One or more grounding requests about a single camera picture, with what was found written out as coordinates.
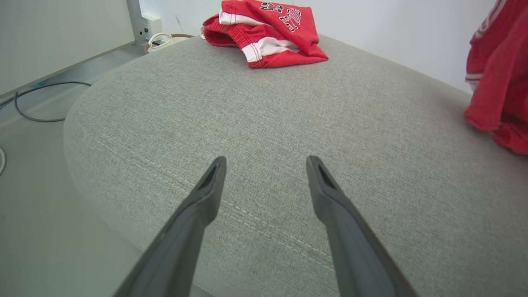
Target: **white wall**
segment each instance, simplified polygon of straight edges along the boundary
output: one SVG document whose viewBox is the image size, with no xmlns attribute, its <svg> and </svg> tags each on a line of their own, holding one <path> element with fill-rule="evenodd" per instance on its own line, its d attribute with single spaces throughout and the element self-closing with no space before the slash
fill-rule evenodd
<svg viewBox="0 0 528 297">
<path fill-rule="evenodd" d="M 0 1 L 0 96 L 135 41 L 126 0 Z"/>
<path fill-rule="evenodd" d="M 167 33 L 197 35 L 220 0 L 140 0 Z M 285 0 L 310 6 L 317 31 L 468 91 L 469 40 L 495 0 Z M 181 22 L 181 29 L 176 21 Z"/>
</svg>

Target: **white stripe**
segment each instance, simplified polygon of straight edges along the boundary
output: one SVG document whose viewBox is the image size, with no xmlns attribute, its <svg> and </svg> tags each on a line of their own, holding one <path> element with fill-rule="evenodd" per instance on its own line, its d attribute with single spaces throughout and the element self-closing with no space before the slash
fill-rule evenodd
<svg viewBox="0 0 528 297">
<path fill-rule="evenodd" d="M 257 62 L 262 57 L 285 51 L 299 52 L 300 49 L 289 40 L 278 40 L 273 37 L 264 37 L 259 42 L 254 42 L 242 48 L 248 62 Z"/>
<path fill-rule="evenodd" d="M 220 13 L 218 14 L 218 21 L 222 25 L 246 24 L 252 27 L 256 27 L 259 25 L 268 25 L 266 23 L 261 23 L 245 15 L 224 12 L 222 9 L 220 9 Z"/>
<path fill-rule="evenodd" d="M 492 11 L 489 13 L 488 17 L 484 20 L 482 25 L 480 25 L 477 32 L 475 33 L 475 37 L 481 38 L 484 33 L 488 31 L 489 27 L 493 24 L 493 22 L 500 15 L 501 11 L 504 9 L 504 6 L 506 5 L 507 1 L 508 0 L 497 0 Z"/>
<path fill-rule="evenodd" d="M 469 84 L 469 87 L 471 88 L 471 91 L 474 92 L 477 89 L 477 87 L 478 87 L 479 81 L 467 81 L 466 80 L 466 83 Z"/>
<path fill-rule="evenodd" d="M 468 73 L 466 79 L 481 79 L 484 76 L 482 73 Z"/>
</svg>

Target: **white cable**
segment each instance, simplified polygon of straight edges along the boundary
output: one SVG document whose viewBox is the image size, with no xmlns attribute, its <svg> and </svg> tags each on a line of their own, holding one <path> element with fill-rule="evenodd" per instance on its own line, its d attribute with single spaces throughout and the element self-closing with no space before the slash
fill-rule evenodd
<svg viewBox="0 0 528 297">
<path fill-rule="evenodd" d="M 2 157 L 2 160 L 0 163 L 0 175 L 2 175 L 2 172 L 4 172 L 4 168 L 5 168 L 5 153 L 1 147 L 0 147 L 0 157 Z"/>
</svg>

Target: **cable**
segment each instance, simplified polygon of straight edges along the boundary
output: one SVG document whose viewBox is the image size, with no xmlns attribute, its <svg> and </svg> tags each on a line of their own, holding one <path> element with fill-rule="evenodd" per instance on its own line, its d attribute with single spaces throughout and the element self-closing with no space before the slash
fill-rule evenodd
<svg viewBox="0 0 528 297">
<path fill-rule="evenodd" d="M 4 150 L 0 147 L 0 175 L 4 172 L 5 168 L 5 153 Z"/>
<path fill-rule="evenodd" d="M 9 102 L 11 101 L 14 101 L 15 102 L 15 109 L 16 111 L 18 112 L 18 114 L 20 114 L 21 116 L 29 119 L 29 120 L 32 120 L 32 121 L 35 121 L 35 122 L 43 122 L 43 123 L 52 123 L 52 122 L 60 122 L 62 120 L 65 120 L 66 118 L 56 118 L 56 119 L 38 119 L 38 118 L 33 118 L 33 117 L 30 117 L 30 116 L 27 116 L 25 114 L 23 114 L 20 109 L 18 108 L 18 98 L 20 96 L 23 96 L 23 95 L 26 95 L 27 93 L 31 93 L 33 91 L 36 91 L 36 90 L 39 90 L 39 89 L 42 89 L 42 88 L 47 88 L 47 87 L 51 87 L 51 86 L 56 86 L 56 85 L 63 85 L 65 83 L 79 83 L 81 85 L 87 85 L 87 86 L 91 86 L 92 84 L 90 83 L 87 83 L 87 82 L 82 82 L 82 81 L 63 81 L 63 82 L 55 82 L 55 83 L 50 83 L 49 85 L 44 85 L 44 86 L 40 86 L 40 87 L 36 87 L 34 89 L 31 89 L 31 90 L 27 90 L 27 91 L 24 91 L 22 93 L 18 93 L 16 92 L 15 93 L 15 96 L 13 96 L 12 98 L 0 103 L 0 108 L 4 107 L 6 104 L 8 104 Z"/>
</svg>

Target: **black cable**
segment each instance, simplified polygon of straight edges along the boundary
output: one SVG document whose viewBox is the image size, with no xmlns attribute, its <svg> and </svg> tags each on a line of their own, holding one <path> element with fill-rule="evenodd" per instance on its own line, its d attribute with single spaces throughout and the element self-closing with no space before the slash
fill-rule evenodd
<svg viewBox="0 0 528 297">
<path fill-rule="evenodd" d="M 16 111 L 18 112 L 18 114 L 20 114 L 21 116 L 29 119 L 29 120 L 32 120 L 32 121 L 35 121 L 35 122 L 43 122 L 43 123 L 52 123 L 52 122 L 60 122 L 62 120 L 65 120 L 66 118 L 56 118 L 56 119 L 38 119 L 38 118 L 33 118 L 33 117 L 30 117 L 30 116 L 27 116 L 25 114 L 23 114 L 20 109 L 18 108 L 18 102 L 17 102 L 17 99 L 20 97 L 20 96 L 23 96 L 23 95 L 26 95 L 27 93 L 31 93 L 33 91 L 36 91 L 36 90 L 39 90 L 39 89 L 42 89 L 42 88 L 47 88 L 47 87 L 51 87 L 51 86 L 56 86 L 56 85 L 63 85 L 65 83 L 79 83 L 81 85 L 87 85 L 87 86 L 91 86 L 92 84 L 90 83 L 87 83 L 87 82 L 82 82 L 82 81 L 63 81 L 63 82 L 55 82 L 55 83 L 50 83 L 49 85 L 45 85 L 45 86 L 40 86 L 40 87 L 36 87 L 34 89 L 31 89 L 31 90 L 27 90 L 27 91 L 24 91 L 22 93 L 18 93 L 16 92 L 15 93 L 15 96 L 13 96 L 12 98 L 0 103 L 0 108 L 2 108 L 4 105 L 8 104 L 9 102 L 11 101 L 14 101 L 15 102 L 15 109 Z"/>
</svg>

